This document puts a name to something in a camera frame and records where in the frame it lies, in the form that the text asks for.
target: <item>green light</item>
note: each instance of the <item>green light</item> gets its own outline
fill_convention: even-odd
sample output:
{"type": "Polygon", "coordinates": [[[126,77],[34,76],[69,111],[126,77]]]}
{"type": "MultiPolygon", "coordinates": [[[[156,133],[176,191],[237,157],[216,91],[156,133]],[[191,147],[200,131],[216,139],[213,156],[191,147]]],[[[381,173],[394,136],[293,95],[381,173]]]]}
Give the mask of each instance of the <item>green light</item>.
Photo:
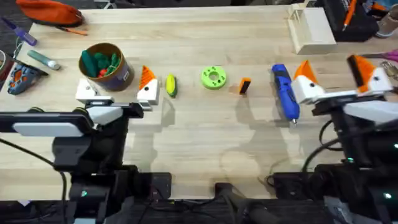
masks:
{"type": "Polygon", "coordinates": [[[384,196],[386,199],[391,199],[391,198],[392,198],[392,195],[389,194],[389,193],[383,193],[383,196],[384,196]]]}

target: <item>wooden stand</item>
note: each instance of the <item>wooden stand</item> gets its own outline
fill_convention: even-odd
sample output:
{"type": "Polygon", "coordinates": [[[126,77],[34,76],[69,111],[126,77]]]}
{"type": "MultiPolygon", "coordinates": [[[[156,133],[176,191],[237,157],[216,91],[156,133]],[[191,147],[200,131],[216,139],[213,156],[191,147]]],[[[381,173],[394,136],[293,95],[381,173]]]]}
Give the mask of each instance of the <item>wooden stand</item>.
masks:
{"type": "Polygon", "coordinates": [[[323,8],[289,9],[289,31],[296,54],[327,54],[336,46],[323,8]]]}

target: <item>green tube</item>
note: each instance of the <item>green tube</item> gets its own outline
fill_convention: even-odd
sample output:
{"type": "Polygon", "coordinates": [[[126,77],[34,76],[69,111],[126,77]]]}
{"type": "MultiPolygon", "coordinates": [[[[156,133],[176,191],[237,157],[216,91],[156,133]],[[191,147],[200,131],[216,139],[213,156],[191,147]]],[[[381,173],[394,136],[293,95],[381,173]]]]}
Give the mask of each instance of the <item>green tube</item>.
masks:
{"type": "Polygon", "coordinates": [[[61,66],[56,61],[49,59],[48,57],[38,53],[35,50],[30,50],[27,54],[51,69],[58,70],[61,68],[61,66]]]}

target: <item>black box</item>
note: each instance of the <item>black box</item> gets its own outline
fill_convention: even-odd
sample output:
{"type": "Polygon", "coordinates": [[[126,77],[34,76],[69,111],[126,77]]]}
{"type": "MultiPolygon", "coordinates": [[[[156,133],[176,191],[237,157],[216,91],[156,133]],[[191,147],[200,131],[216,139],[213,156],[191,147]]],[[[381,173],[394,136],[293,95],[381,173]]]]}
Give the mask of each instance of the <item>black box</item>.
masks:
{"type": "Polygon", "coordinates": [[[318,0],[316,7],[322,7],[337,42],[364,42],[379,31],[376,20],[366,15],[359,1],[350,24],[343,31],[349,0],[318,0]]]}

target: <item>orange pouch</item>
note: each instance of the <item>orange pouch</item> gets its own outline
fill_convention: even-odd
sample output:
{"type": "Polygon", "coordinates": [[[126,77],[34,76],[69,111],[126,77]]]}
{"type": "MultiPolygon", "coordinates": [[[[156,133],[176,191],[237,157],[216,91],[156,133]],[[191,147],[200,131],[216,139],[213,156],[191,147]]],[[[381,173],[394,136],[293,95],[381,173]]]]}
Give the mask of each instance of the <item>orange pouch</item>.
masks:
{"type": "Polygon", "coordinates": [[[33,22],[48,26],[77,27],[83,23],[74,7],[50,0],[17,0],[22,12],[33,22]]]}

